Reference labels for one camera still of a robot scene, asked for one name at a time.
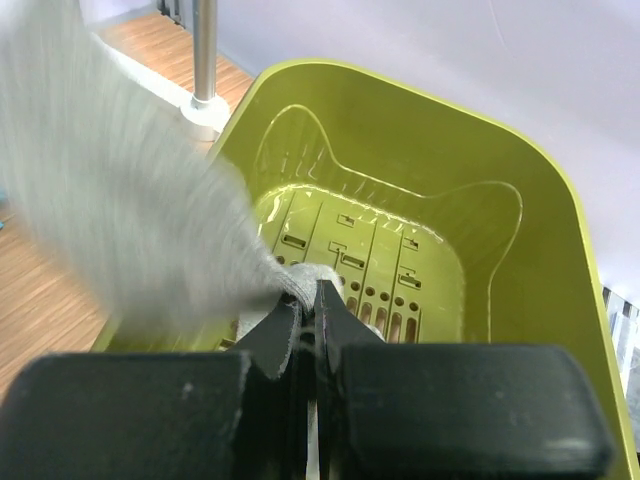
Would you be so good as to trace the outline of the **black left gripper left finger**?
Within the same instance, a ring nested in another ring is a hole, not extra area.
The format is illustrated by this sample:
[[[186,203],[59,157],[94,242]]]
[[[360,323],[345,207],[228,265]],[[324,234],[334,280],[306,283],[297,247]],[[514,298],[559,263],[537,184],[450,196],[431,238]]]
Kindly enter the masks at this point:
[[[5,479],[301,479],[298,303],[216,353],[65,353],[1,406]]]

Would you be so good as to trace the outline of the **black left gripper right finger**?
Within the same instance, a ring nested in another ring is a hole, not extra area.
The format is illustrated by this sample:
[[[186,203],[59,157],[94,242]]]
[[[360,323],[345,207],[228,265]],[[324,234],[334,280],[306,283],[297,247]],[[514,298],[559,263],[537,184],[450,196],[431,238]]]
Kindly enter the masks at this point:
[[[391,344],[322,281],[314,305],[324,479],[601,479],[614,443],[553,345]]]

